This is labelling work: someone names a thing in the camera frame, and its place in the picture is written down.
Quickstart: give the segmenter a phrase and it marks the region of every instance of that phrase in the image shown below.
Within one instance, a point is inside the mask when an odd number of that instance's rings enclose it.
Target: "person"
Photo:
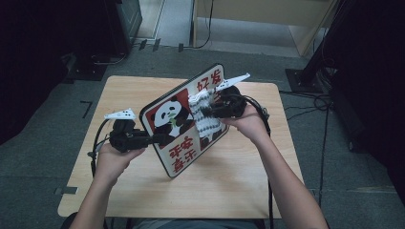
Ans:
[[[329,228],[316,200],[291,171],[268,136],[266,127],[254,107],[248,105],[242,117],[224,118],[222,122],[236,127],[257,147],[280,214],[288,228]],[[130,161],[141,155],[144,150],[133,150],[122,154],[110,144],[103,145],[98,154],[94,180],[71,228],[102,228],[113,186]],[[179,223],[182,222],[190,223],[189,220],[179,220],[177,224],[172,224],[172,227],[169,227],[170,222],[166,225],[169,228],[179,228]],[[205,228],[221,228],[212,227],[209,222],[202,222],[202,226],[198,228],[203,228],[204,225],[206,225]]]

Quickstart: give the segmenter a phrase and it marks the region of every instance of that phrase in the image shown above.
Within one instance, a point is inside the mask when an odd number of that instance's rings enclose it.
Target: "forearm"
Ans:
[[[71,228],[102,228],[112,186],[93,181]]]
[[[319,205],[289,168],[273,141],[268,136],[263,136],[254,143],[288,228],[328,228]]]

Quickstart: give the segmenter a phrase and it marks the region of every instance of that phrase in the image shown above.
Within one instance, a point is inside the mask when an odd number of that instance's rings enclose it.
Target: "panda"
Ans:
[[[163,103],[155,114],[151,116],[154,121],[154,134],[164,134],[165,140],[160,146],[172,142],[177,136],[184,134],[193,124],[193,116],[173,96],[170,101]]]

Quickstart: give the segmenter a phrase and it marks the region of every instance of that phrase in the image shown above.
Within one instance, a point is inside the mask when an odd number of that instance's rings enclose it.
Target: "hand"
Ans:
[[[262,136],[268,137],[263,120],[260,118],[256,109],[251,105],[245,107],[244,114],[241,117],[223,118],[221,122],[236,127],[238,131],[252,142],[255,142]]]
[[[121,153],[110,143],[104,144],[98,153],[95,180],[114,186],[131,160],[144,151],[145,149],[140,149]]]

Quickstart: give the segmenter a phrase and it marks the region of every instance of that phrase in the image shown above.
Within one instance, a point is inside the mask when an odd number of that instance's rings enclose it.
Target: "gray carpet floor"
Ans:
[[[109,76],[190,78],[213,63],[221,63],[225,77],[250,73],[250,81],[275,83],[280,90],[289,91],[284,69],[303,69],[307,62],[304,58],[263,54],[134,48],[126,59],[108,67],[102,81],[58,85],[23,132],[0,146],[0,228],[62,225],[64,218],[57,214],[61,196],[53,192],[68,182]],[[285,108],[312,106],[313,102],[288,94],[282,94],[282,100]],[[87,114],[88,104],[82,101],[93,102]],[[286,115],[301,112],[290,108]],[[326,112],[315,111],[295,116],[288,125],[305,183],[321,200],[331,228],[405,228],[405,208],[386,169],[368,154],[349,151],[345,130],[334,110],[329,111],[322,160],[325,120]],[[124,222],[116,219],[115,228],[124,228]],[[281,220],[276,220],[275,226],[286,228]]]

